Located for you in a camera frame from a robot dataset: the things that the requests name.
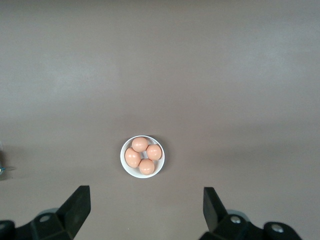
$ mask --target silver bolt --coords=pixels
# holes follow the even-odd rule
[[[233,222],[234,224],[239,224],[239,223],[241,223],[241,220],[237,216],[232,216],[231,217],[231,222]]]
[[[49,218],[50,218],[50,215],[45,215],[45,216],[43,216],[43,217],[40,218],[39,222],[40,222],[40,223],[46,222],[46,221],[49,220]]]
[[[272,224],[271,228],[273,231],[277,232],[277,233],[283,233],[284,229],[282,228],[282,226],[278,225],[278,224]]]

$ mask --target bowl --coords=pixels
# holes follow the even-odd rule
[[[126,150],[128,148],[131,148],[132,147],[132,141],[135,139],[135,138],[138,138],[138,137],[143,137],[145,138],[147,141],[148,141],[148,144],[151,145],[151,144],[157,144],[159,145],[159,147],[161,148],[161,151],[162,151],[162,155],[161,155],[161,158],[159,160],[156,160],[156,161],[153,161],[154,163],[154,172],[150,175],[144,175],[140,172],[139,170],[139,167],[137,168],[132,168],[130,167],[127,162],[126,162],[126,159],[125,159],[125,153],[126,153]],[[140,152],[140,156],[141,156],[141,159],[147,159],[148,156],[147,156],[147,152],[144,151],[144,152]],[[121,148],[121,152],[120,152],[120,160],[121,160],[121,164],[124,168],[124,170],[126,170],[126,172],[136,178],[139,178],[139,179],[147,179],[147,178],[151,178],[153,177],[154,175],[156,175],[161,169],[162,167],[164,166],[164,163],[165,163],[165,151],[164,149],[162,148],[161,144],[155,140],[154,138],[150,137],[150,136],[144,136],[144,135],[139,135],[139,136],[134,136],[132,138],[130,138],[128,141],[125,142],[125,144],[122,146]]]

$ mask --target gray surface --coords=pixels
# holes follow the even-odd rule
[[[320,236],[319,1],[0,2],[0,141],[22,225],[90,185],[76,239],[198,239],[203,187]],[[122,144],[166,152],[149,179]]]

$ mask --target bowl of eggs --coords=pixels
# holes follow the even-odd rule
[[[120,160],[128,174],[146,179],[153,177],[162,169],[165,152],[154,138],[139,135],[125,142],[120,152]]]

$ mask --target brown egg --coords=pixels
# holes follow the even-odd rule
[[[147,150],[148,147],[148,141],[142,136],[136,137],[132,141],[132,148],[138,153],[144,152]]]
[[[142,159],[139,169],[143,175],[150,175],[155,171],[155,164],[150,159]]]
[[[149,145],[146,149],[146,155],[150,160],[159,160],[162,155],[161,148],[156,144]]]
[[[124,158],[131,168],[137,168],[141,161],[140,153],[136,152],[131,147],[125,151]]]

